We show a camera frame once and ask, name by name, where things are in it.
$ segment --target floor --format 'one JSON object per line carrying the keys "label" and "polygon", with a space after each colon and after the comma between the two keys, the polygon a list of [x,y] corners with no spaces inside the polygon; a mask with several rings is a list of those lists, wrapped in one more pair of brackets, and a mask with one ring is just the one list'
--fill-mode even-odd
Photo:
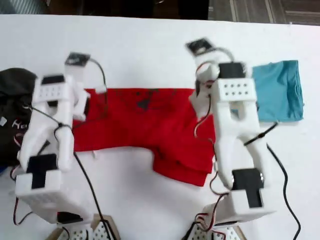
{"label": "floor", "polygon": [[[51,0],[51,13],[75,15],[78,2],[79,0]],[[110,2],[116,3],[119,0],[110,0]],[[114,12],[117,7],[113,5],[110,6],[111,14],[93,11],[90,15],[121,16],[117,11]],[[177,0],[164,0],[163,3],[154,6],[154,18],[180,18]],[[320,26],[320,0],[209,0],[208,19]]]}
{"label": "floor", "polygon": [[320,26],[320,0],[210,0],[209,20]]}

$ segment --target black cloth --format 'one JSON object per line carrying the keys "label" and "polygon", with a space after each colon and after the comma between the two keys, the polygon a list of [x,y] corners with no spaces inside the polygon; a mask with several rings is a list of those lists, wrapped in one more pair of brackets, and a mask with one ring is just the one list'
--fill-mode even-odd
{"label": "black cloth", "polygon": [[0,71],[0,166],[19,164],[17,153],[28,129],[36,75],[23,68]]}

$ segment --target black cable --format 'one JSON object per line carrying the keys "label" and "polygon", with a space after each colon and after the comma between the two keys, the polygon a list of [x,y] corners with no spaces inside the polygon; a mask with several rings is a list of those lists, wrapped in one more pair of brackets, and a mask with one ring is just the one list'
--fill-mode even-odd
{"label": "black cable", "polygon": [[190,236],[190,233],[191,233],[192,229],[194,228],[194,225],[196,225],[196,224],[201,224],[201,222],[199,222],[199,221],[194,221],[194,222],[191,224],[191,226],[190,226],[190,228],[188,229],[188,231],[186,232],[186,234],[183,236],[182,240],[187,240],[187,239],[188,239],[188,237]]}
{"label": "black cable", "polygon": [[267,149],[269,150],[269,152],[271,153],[271,155],[274,157],[274,159],[276,160],[276,162],[278,163],[279,167],[281,168],[283,175],[284,175],[284,184],[283,184],[283,198],[284,198],[284,202],[286,207],[288,208],[289,212],[291,213],[291,215],[293,216],[294,220],[296,221],[296,223],[298,224],[298,230],[296,231],[293,240],[296,240],[300,231],[301,231],[301,224],[297,218],[297,216],[295,215],[294,211],[291,209],[289,203],[288,203],[288,199],[287,199],[287,185],[288,185],[288,174],[287,171],[285,169],[285,167],[283,166],[283,164],[281,163],[281,161],[279,160],[279,158],[277,157],[277,155],[275,154],[275,152],[271,149],[271,147],[267,144],[266,145]]}
{"label": "black cable", "polygon": [[269,127],[267,130],[264,132],[259,133],[256,137],[252,138],[251,140],[245,142],[243,145],[247,146],[251,143],[253,143],[255,140],[262,139],[267,133],[269,133],[271,130],[273,130],[276,126],[278,125],[277,122],[275,122],[271,127]]}
{"label": "black cable", "polygon": [[[103,85],[104,85],[105,87],[107,87],[107,81],[106,81],[105,71],[104,71],[104,69],[102,68],[102,66],[100,65],[100,63],[99,63],[97,60],[93,59],[93,58],[89,58],[89,61],[92,62],[92,63],[94,63],[94,64],[96,64],[96,65],[99,67],[99,69],[100,69],[100,71],[101,71],[101,73],[102,73],[102,77],[103,77]],[[104,101],[105,101],[105,103],[107,103],[107,92],[105,92],[105,94],[104,94]]]}
{"label": "black cable", "polygon": [[70,239],[70,232],[69,232],[68,229],[66,229],[64,226],[62,227],[62,229],[65,230],[66,233],[68,234],[68,239],[67,239],[67,240],[69,240],[69,239]]}
{"label": "black cable", "polygon": [[85,178],[86,178],[86,181],[87,181],[88,184],[89,184],[89,187],[90,187],[90,189],[91,189],[92,196],[93,196],[93,199],[94,199],[96,208],[97,208],[98,213],[99,213],[99,216],[100,216],[100,220],[101,220],[101,222],[102,222],[102,224],[103,224],[103,226],[104,226],[104,228],[105,228],[105,231],[106,231],[106,234],[107,234],[107,238],[108,238],[108,239],[111,239],[111,238],[110,238],[109,231],[108,231],[108,227],[107,227],[107,225],[106,225],[106,223],[105,223],[105,221],[104,221],[104,216],[103,216],[102,213],[101,213],[101,210],[100,210],[100,207],[99,207],[99,203],[98,203],[98,200],[97,200],[97,197],[96,197],[96,193],[95,193],[94,187],[93,187],[92,184],[91,184],[90,178],[88,177],[87,172],[86,172],[84,166],[82,165],[82,163],[81,163],[81,161],[80,161],[80,159],[79,159],[79,157],[78,157],[78,155],[76,154],[75,151],[73,152],[73,155],[74,155],[76,161],[78,162],[78,164],[79,164],[79,166],[80,166],[80,168],[81,168],[81,170],[82,170],[82,172],[83,172],[83,174],[84,174],[84,176],[85,176]]}
{"label": "black cable", "polygon": [[29,215],[31,215],[31,214],[34,213],[33,211],[27,213],[27,214],[21,219],[21,221],[17,222],[17,220],[16,220],[16,214],[17,214],[17,209],[18,209],[18,202],[19,202],[19,198],[16,197],[16,198],[15,198],[14,209],[13,209],[13,224],[16,225],[16,226],[19,226],[20,224],[22,224]]}
{"label": "black cable", "polygon": [[[56,128],[54,129],[54,131],[53,131],[53,135],[54,135],[54,137],[55,137],[55,139],[56,139],[56,141],[57,141],[58,143],[59,143],[59,140],[58,140],[58,138],[57,138],[57,136],[56,136],[56,133],[57,133],[57,130],[59,130],[59,129],[63,128],[63,127],[69,128],[69,129],[71,130],[71,132],[72,132],[71,126],[69,126],[69,125],[67,125],[67,124],[63,124],[62,122],[59,122],[58,127],[56,127]],[[91,190],[91,193],[92,193],[92,196],[93,196],[93,199],[94,199],[96,208],[97,208],[98,213],[99,213],[99,216],[100,216],[100,220],[101,220],[101,222],[102,222],[102,224],[103,224],[103,226],[104,226],[104,228],[105,228],[105,231],[106,231],[106,234],[107,234],[107,236],[108,236],[108,239],[111,239],[111,238],[110,238],[109,231],[108,231],[108,227],[107,227],[107,225],[106,225],[106,223],[105,223],[105,221],[104,221],[104,216],[103,216],[102,213],[101,213],[100,206],[99,206],[99,203],[98,203],[98,200],[97,200],[97,197],[96,197],[96,193],[95,193],[94,187],[92,186],[92,183],[91,183],[91,181],[90,181],[90,178],[89,178],[89,176],[88,176],[88,174],[87,174],[84,166],[82,165],[82,163],[81,163],[81,161],[80,161],[80,159],[79,159],[79,157],[78,157],[78,155],[76,154],[75,151],[73,152],[73,155],[74,155],[76,161],[78,162],[78,164],[79,164],[79,166],[80,166],[80,168],[81,168],[81,170],[82,170],[82,172],[83,172],[83,174],[84,174],[84,176],[85,176],[86,181],[87,181],[88,184],[89,184],[89,187],[90,187],[90,190]]]}

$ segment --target wire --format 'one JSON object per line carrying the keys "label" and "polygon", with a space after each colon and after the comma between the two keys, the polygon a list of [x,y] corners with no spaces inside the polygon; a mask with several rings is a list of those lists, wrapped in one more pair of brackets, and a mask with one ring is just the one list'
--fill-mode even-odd
{"label": "wire", "polygon": [[[55,139],[57,140],[58,143],[59,143],[59,140],[58,140],[58,138],[57,138],[57,136],[56,136],[57,130],[59,130],[59,129],[61,129],[61,128],[64,128],[64,127],[69,128],[69,129],[71,130],[71,132],[72,132],[71,126],[69,126],[69,125],[67,125],[67,124],[63,124],[62,122],[59,122],[58,127],[56,127],[56,128],[54,129],[54,131],[53,131],[53,135],[54,135],[54,137],[55,137]],[[88,184],[89,184],[89,187],[90,187],[90,190],[91,190],[91,193],[92,193],[92,196],[93,196],[93,199],[94,199],[96,208],[97,208],[97,210],[98,210],[98,214],[99,214],[99,216],[100,216],[100,220],[101,220],[101,222],[102,222],[102,224],[103,224],[103,226],[104,226],[104,228],[105,228],[107,237],[108,237],[108,239],[111,239],[111,238],[110,238],[109,231],[108,231],[108,227],[107,227],[107,225],[106,225],[106,223],[105,223],[105,221],[104,221],[105,219],[104,219],[104,216],[102,215],[102,212],[101,212],[101,210],[100,210],[100,206],[99,206],[99,203],[98,203],[98,200],[97,200],[97,196],[96,196],[94,187],[93,187],[93,185],[92,185],[92,183],[91,183],[91,181],[90,181],[90,178],[89,178],[89,176],[88,176],[88,174],[87,174],[84,166],[82,165],[82,163],[81,163],[81,161],[80,161],[80,159],[79,159],[79,157],[78,157],[78,155],[76,154],[75,151],[73,152],[73,155],[74,155],[76,161],[78,162],[78,164],[79,164],[79,166],[80,166],[80,168],[81,168],[81,170],[82,170],[82,172],[83,172],[83,174],[84,174],[84,176],[85,176],[86,181],[87,181]]]}
{"label": "wire", "polygon": [[212,180],[210,181],[209,187],[210,187],[211,192],[213,192],[215,195],[218,195],[218,196],[224,195],[224,194],[228,194],[229,192],[227,192],[227,191],[226,191],[226,192],[217,192],[217,191],[213,190],[213,188],[212,188],[212,183],[213,183],[214,180],[217,178],[217,176],[218,176],[218,171],[215,172],[214,177],[213,177]]}
{"label": "wire", "polygon": [[17,165],[17,166],[14,166],[12,167],[10,173],[9,173],[9,177],[13,180],[13,181],[16,181],[17,179],[17,176],[14,177],[14,172],[17,170],[17,168],[19,167],[20,165]]}
{"label": "wire", "polygon": [[269,127],[267,130],[264,132],[259,133],[256,137],[252,138],[251,140],[245,142],[243,145],[247,146],[251,143],[253,143],[255,140],[262,139],[267,133],[269,133],[271,130],[273,130],[276,126],[278,125],[277,122],[275,122],[271,127]]}
{"label": "wire", "polygon": [[228,49],[226,49],[224,47],[215,47],[213,49],[213,51],[222,52],[222,53],[226,54],[229,57],[231,62],[235,61],[234,55]]}
{"label": "wire", "polygon": [[274,159],[276,160],[276,162],[278,163],[279,167],[281,168],[283,175],[284,175],[284,184],[283,184],[283,198],[284,198],[284,202],[286,207],[288,208],[289,212],[291,213],[291,215],[293,216],[294,220],[296,221],[296,223],[298,224],[298,230],[296,231],[293,240],[296,240],[300,231],[301,231],[301,224],[297,218],[297,216],[295,215],[294,211],[291,209],[289,203],[288,203],[288,199],[287,199],[287,185],[288,185],[288,173],[285,169],[285,167],[283,166],[283,164],[281,163],[281,161],[279,160],[279,158],[277,157],[277,155],[275,154],[275,152],[271,149],[271,147],[267,144],[266,145],[267,149],[269,150],[269,152],[271,153],[271,155],[274,157]]}
{"label": "wire", "polygon": [[227,239],[227,236],[226,236],[226,234],[225,233],[223,233],[223,232],[220,232],[220,231],[214,231],[214,230],[212,230],[215,234],[221,234],[222,236],[223,236],[223,239],[222,240],[226,240]]}
{"label": "wire", "polygon": [[183,236],[182,240],[188,240],[188,237],[190,236],[190,233],[192,231],[192,229],[194,228],[194,225],[196,224],[201,224],[201,222],[199,221],[194,221],[191,226],[189,227],[188,231],[186,232],[186,234]]}
{"label": "wire", "polygon": [[[103,77],[103,85],[107,88],[107,81],[106,81],[106,75],[105,75],[104,69],[102,68],[102,66],[100,65],[100,63],[97,60],[95,60],[93,58],[89,58],[89,61],[96,64],[99,67],[99,69],[102,73],[102,77]],[[105,94],[104,94],[104,101],[105,101],[105,103],[107,103],[107,92],[105,92]]]}
{"label": "wire", "polygon": [[16,214],[17,214],[18,202],[19,202],[19,198],[16,197],[16,198],[15,198],[14,209],[13,209],[13,224],[16,225],[16,226],[19,226],[20,224],[22,224],[22,223],[24,222],[24,220],[26,220],[26,218],[27,218],[29,215],[31,215],[31,214],[34,213],[33,211],[29,212],[28,214],[26,214],[26,215],[21,219],[21,221],[19,221],[19,222],[17,223]]}
{"label": "wire", "polygon": [[109,231],[108,231],[108,227],[107,227],[107,225],[106,225],[106,222],[104,221],[104,216],[103,216],[102,213],[101,213],[101,210],[100,210],[100,207],[99,207],[99,203],[98,203],[98,200],[97,200],[97,197],[96,197],[96,193],[95,193],[94,187],[93,187],[92,184],[91,184],[90,178],[88,177],[88,174],[87,174],[84,166],[82,165],[82,163],[81,163],[81,161],[80,161],[80,159],[79,159],[79,157],[78,157],[78,155],[76,154],[75,151],[73,152],[73,155],[74,155],[76,161],[78,162],[78,164],[79,164],[79,166],[80,166],[80,168],[81,168],[81,170],[82,170],[82,172],[83,172],[83,174],[84,174],[84,176],[85,176],[85,178],[86,178],[86,181],[87,181],[88,184],[89,184],[89,187],[90,187],[90,189],[91,189],[92,196],[93,196],[93,199],[94,199],[96,208],[97,208],[98,213],[99,213],[99,216],[100,216],[100,220],[101,220],[101,222],[102,222],[102,224],[103,224],[103,226],[104,226],[104,228],[105,228],[105,231],[106,231],[106,234],[107,234],[107,238],[108,238],[108,239],[111,239],[111,238],[110,238]]}
{"label": "wire", "polygon": [[[276,126],[278,125],[278,122],[275,122],[271,127],[269,127],[266,131],[258,134],[258,136],[254,137],[253,139],[247,141],[244,143],[244,146],[247,146],[251,143],[253,143],[255,140],[263,138],[267,133],[269,133],[271,130],[273,130]],[[273,156],[273,158],[276,160],[276,162],[278,163],[279,167],[281,168],[281,171],[283,172],[284,175],[284,184],[283,184],[283,198],[284,198],[284,202],[286,207],[288,208],[289,212],[291,213],[291,215],[293,216],[294,220],[296,221],[297,225],[298,225],[298,229],[293,237],[293,240],[296,240],[300,231],[301,231],[301,224],[299,219],[297,218],[297,216],[295,215],[294,211],[291,209],[289,202],[288,202],[288,198],[287,198],[287,185],[288,185],[288,173],[285,169],[285,167],[283,166],[283,164],[281,163],[280,159],[277,157],[277,155],[275,154],[275,152],[271,149],[271,147],[267,144],[266,148],[269,150],[269,152],[271,153],[271,155]]]}
{"label": "wire", "polygon": [[217,210],[218,203],[219,203],[219,202],[221,201],[221,199],[222,199],[224,196],[226,196],[226,195],[228,195],[228,193],[224,193],[224,194],[220,195],[219,198],[218,198],[218,200],[216,201],[216,203],[215,203],[215,205],[214,205],[214,208],[213,208],[213,211],[212,211],[211,222],[210,222],[210,224],[209,224],[209,227],[204,230],[205,232],[210,231],[210,229],[212,228],[212,226],[215,224],[215,222],[216,222],[216,220],[215,220],[215,218],[216,218],[216,210]]}
{"label": "wire", "polygon": [[67,240],[69,240],[69,239],[70,239],[70,232],[69,232],[68,229],[66,229],[64,226],[62,227],[62,229],[65,230],[66,233],[68,234],[68,239],[67,239]]}
{"label": "wire", "polygon": [[[193,135],[195,138],[198,138],[197,135],[197,130],[198,127],[204,123],[204,121],[208,118],[208,116],[210,115],[210,110],[211,110],[211,94],[208,95],[209,97],[209,107],[208,107],[208,111],[206,113],[206,115],[200,120],[198,121],[198,123],[195,125],[194,130],[193,130]],[[214,144],[214,141],[211,138],[207,138],[206,140],[210,141],[212,144]]]}

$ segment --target gray floor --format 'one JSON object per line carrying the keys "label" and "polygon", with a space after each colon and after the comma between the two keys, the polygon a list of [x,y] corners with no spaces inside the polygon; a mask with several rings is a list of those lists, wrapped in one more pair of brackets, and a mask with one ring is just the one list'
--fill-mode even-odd
{"label": "gray floor", "polygon": [[210,0],[208,19],[320,26],[320,0]]}

